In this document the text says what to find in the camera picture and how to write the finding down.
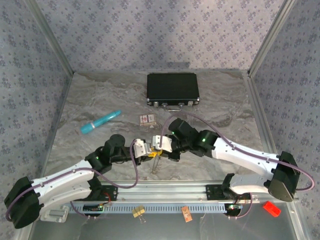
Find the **black briefcase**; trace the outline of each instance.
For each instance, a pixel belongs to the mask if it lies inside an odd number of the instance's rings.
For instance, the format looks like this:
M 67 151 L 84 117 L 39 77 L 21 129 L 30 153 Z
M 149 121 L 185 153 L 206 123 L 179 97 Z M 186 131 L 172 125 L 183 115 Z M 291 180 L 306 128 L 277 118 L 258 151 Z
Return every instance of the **black briefcase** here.
M 151 73 L 147 76 L 146 102 L 150 106 L 192 106 L 200 95 L 195 73 Z

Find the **patterned wallpaper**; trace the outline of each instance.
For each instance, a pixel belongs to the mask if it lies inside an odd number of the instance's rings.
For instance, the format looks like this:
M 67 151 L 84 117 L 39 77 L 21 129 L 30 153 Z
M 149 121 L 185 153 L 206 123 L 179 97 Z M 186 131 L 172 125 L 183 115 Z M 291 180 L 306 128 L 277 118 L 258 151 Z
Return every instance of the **patterned wallpaper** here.
M 75 72 L 248 69 L 283 0 L 37 0 Z
M 4 198 L 22 176 L 39 176 L 69 80 L 24 2 L 0 7 L 0 240 L 9 240 Z
M 293 153 L 314 177 L 315 188 L 301 200 L 320 239 L 319 0 L 297 1 L 254 79 L 277 149 Z

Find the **orange object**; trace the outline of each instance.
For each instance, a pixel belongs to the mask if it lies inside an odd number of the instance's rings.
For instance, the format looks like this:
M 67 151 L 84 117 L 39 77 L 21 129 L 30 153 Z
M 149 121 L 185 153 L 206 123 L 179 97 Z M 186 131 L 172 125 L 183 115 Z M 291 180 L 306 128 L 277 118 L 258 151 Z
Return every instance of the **orange object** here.
M 264 205 L 263 208 L 267 210 L 268 213 L 270 213 L 274 217 L 278 217 L 281 213 L 281 210 L 276 207 L 272 202 L 267 201 Z
M 190 211 L 189 211 L 188 206 L 183 206 L 183 207 L 181 208 L 181 210 L 182 210 L 182 213 L 183 213 L 183 217 L 184 217 L 185 222 L 187 223 L 187 222 L 192 221 L 191 213 L 190 213 Z

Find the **blue cylindrical object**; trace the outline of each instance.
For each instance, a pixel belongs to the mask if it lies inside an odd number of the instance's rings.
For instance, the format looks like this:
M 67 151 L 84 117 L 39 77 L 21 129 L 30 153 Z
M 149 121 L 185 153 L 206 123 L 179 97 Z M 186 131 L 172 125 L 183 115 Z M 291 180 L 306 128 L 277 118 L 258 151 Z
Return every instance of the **blue cylindrical object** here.
M 81 127 L 81 132 L 83 134 L 90 133 L 93 129 L 99 127 L 102 124 L 105 124 L 106 122 L 110 121 L 111 119 L 115 118 L 116 116 L 121 114 L 121 110 L 114 111 L 109 113 L 108 115 L 105 115 L 93 122 L 90 122 L 84 126 Z

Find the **marble surface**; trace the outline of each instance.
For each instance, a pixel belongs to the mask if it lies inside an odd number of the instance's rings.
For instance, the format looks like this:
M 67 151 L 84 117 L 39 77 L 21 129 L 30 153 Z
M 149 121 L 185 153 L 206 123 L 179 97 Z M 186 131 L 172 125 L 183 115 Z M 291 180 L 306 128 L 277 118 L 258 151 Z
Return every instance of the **marble surface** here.
M 113 134 L 121 134 L 129 146 L 135 138 L 150 141 L 160 134 L 162 124 L 171 115 L 162 108 L 146 104 L 146 72 L 75 73 L 63 109 L 45 175 L 53 174 L 84 159 Z M 200 93 L 198 106 L 186 106 L 218 127 L 229 139 L 262 150 L 257 125 L 240 71 L 196 72 Z M 92 132 L 83 135 L 80 127 L 115 110 L 122 114 Z M 140 126 L 139 115 L 154 113 L 157 125 Z M 199 131 L 208 128 L 190 116 L 187 121 Z M 226 161 L 181 155 L 179 163 L 161 158 L 155 173 L 153 160 L 138 167 L 140 180 L 223 180 L 227 173 L 249 174 L 250 170 Z M 131 162 L 113 164 L 105 174 L 113 181 L 133 180 Z

